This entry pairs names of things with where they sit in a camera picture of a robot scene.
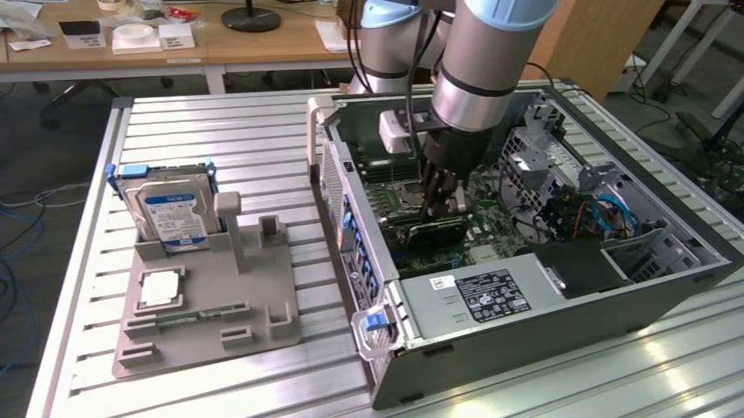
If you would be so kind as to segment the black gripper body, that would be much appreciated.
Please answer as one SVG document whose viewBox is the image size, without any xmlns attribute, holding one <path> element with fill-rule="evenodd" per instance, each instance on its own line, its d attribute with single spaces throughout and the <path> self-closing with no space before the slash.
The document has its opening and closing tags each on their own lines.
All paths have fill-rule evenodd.
<svg viewBox="0 0 744 418">
<path fill-rule="evenodd" d="M 423 143 L 424 168 L 470 175 L 483 157 L 483 132 L 431 130 Z"/>
</svg>

